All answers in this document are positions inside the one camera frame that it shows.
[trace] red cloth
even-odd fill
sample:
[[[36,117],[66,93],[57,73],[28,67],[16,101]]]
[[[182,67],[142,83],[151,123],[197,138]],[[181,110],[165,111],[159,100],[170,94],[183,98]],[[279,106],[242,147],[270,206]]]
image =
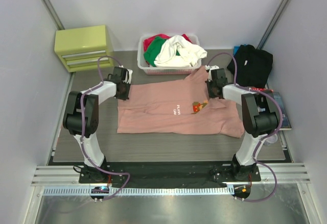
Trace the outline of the red cloth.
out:
[[[155,37],[157,37],[157,36],[159,36],[159,37],[161,37],[161,38],[163,38],[163,39],[169,39],[169,38],[170,38],[170,37],[169,37],[168,35],[166,35],[166,34],[157,34],[157,35],[154,35],[154,36],[152,36],[152,37],[150,37],[150,38],[144,40],[144,41],[143,41],[143,50],[144,50],[144,52],[147,51],[149,45],[151,44],[151,42],[152,42],[152,41],[155,39]]]
[[[184,39],[186,39],[189,43],[192,43],[192,41],[188,38],[188,36],[186,34],[182,35],[184,37]]]
[[[157,36],[159,36],[159,37],[161,37],[161,38],[163,38],[163,39],[169,39],[169,38],[170,38],[170,37],[169,37],[168,35],[166,35],[166,34],[157,34],[157,35],[154,35],[154,36],[152,36],[152,37],[150,37],[150,38],[148,38],[148,39],[145,39],[145,40],[143,41],[143,50],[144,50],[144,52],[147,51],[149,45],[152,43],[152,41],[153,41],[153,40],[155,39],[155,37],[157,37]],[[184,39],[186,39],[188,42],[192,43],[192,41],[188,38],[188,36],[187,36],[186,34],[183,34],[182,36],[183,36]]]

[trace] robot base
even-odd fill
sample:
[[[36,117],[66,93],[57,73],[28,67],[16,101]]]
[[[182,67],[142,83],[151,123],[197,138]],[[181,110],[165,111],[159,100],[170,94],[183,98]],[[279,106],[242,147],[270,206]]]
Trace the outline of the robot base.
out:
[[[236,155],[233,156],[231,165],[226,163],[216,165],[215,168],[210,171],[210,174],[212,175],[213,180],[217,183],[261,181],[257,165],[240,165],[236,159]]]
[[[101,169],[108,171],[107,161],[104,158],[101,166]],[[107,183],[108,182],[108,175],[99,171],[94,167],[90,167],[86,164],[83,164],[80,172],[80,178],[78,180],[79,183],[87,184],[87,183]]]

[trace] white cable clip strip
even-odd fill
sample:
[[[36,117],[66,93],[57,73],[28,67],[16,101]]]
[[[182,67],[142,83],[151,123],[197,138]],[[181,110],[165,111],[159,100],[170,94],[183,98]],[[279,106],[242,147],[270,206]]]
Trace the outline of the white cable clip strip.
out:
[[[118,188],[109,188],[109,193],[91,194],[95,186],[67,186],[45,187],[43,196],[105,196],[112,195]],[[225,188],[175,188],[175,189],[151,189],[151,188],[124,188],[117,196],[179,196],[179,195],[233,195],[233,185]]]

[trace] laundry basket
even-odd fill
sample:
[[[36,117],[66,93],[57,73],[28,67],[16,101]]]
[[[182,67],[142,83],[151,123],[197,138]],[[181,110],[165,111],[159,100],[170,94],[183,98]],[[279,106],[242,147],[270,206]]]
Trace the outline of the laundry basket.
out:
[[[190,41],[193,44],[199,45],[199,39],[196,35],[187,34]],[[143,36],[139,39],[138,50],[137,50],[137,65],[146,74],[158,75],[158,74],[190,74],[194,69],[201,66],[201,59],[198,61],[198,65],[195,67],[153,67],[146,62],[144,59],[143,41],[151,36]]]

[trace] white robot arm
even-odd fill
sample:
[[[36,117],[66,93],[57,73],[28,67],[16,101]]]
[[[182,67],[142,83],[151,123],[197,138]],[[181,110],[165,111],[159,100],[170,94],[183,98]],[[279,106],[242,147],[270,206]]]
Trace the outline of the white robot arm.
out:
[[[100,150],[96,134],[99,123],[99,105],[111,97],[122,100],[128,99],[132,73],[132,70],[123,67],[115,67],[113,74],[110,74],[108,79],[99,84],[99,86],[101,85],[100,88],[89,92],[84,97],[85,137],[83,138],[83,147],[92,162],[103,170],[107,170],[107,162],[105,156]],[[87,91],[88,90],[81,92],[72,91],[69,93],[63,118],[64,128],[68,129],[69,133],[74,136],[81,149],[82,115],[80,102],[82,94]],[[83,156],[84,172],[93,172],[93,175],[96,175],[97,173],[103,175],[102,172],[94,168],[85,155]]]
[[[209,97],[229,99],[242,106],[246,132],[240,149],[232,159],[231,167],[235,180],[247,181],[256,167],[255,158],[263,145],[262,138],[278,127],[280,121],[278,108],[271,99],[267,99],[267,95],[273,97],[271,91],[267,90],[264,92],[266,95],[262,95],[245,90],[236,84],[228,84],[225,70],[217,66],[206,66],[206,70]]]

